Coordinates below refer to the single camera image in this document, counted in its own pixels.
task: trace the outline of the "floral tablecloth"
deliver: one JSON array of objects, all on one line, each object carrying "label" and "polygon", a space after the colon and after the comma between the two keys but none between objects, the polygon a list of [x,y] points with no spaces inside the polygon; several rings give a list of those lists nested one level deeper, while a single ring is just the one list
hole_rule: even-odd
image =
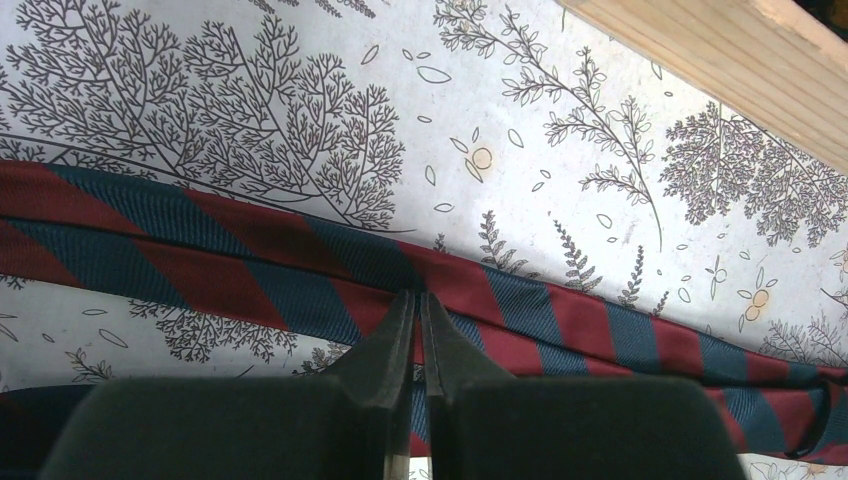
[{"label": "floral tablecloth", "polygon": [[[848,367],[848,179],[553,1],[15,0],[0,44],[0,158],[303,212]],[[347,348],[2,274],[0,334],[3,389],[309,374]]]}]

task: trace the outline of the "wood grain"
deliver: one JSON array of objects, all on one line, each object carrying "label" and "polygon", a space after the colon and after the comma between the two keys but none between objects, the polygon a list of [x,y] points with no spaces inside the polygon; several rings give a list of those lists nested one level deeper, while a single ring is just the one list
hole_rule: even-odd
[{"label": "wood grain", "polygon": [[791,0],[559,0],[848,174],[848,43]]}]

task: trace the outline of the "dark fabric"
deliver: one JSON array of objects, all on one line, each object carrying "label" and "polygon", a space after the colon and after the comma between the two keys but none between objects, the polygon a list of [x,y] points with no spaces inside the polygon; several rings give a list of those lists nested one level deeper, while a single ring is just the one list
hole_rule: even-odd
[{"label": "dark fabric", "polygon": [[[214,195],[0,163],[0,273],[344,343],[368,335],[394,293],[426,288],[513,373],[686,376],[715,400],[740,452],[848,464],[846,370],[765,357],[566,288]],[[426,441],[424,416],[415,418]]]}]

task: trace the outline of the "wooden board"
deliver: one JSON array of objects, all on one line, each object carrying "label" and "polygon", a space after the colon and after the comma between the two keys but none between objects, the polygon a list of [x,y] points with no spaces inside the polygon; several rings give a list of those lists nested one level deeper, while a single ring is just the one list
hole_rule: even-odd
[{"label": "wooden board", "polygon": [[848,43],[791,0],[559,0],[848,174]]}]

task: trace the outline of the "red and blue striped fabric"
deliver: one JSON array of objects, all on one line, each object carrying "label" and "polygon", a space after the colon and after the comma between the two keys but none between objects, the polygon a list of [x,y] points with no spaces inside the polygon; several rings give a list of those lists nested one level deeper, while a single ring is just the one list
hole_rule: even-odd
[{"label": "red and blue striped fabric", "polygon": [[[848,370],[765,357],[566,288],[215,195],[2,162],[0,273],[346,344],[374,329],[396,292],[428,289],[515,374],[685,376],[715,400],[740,452],[848,464]],[[414,403],[423,454],[420,389]]]}]

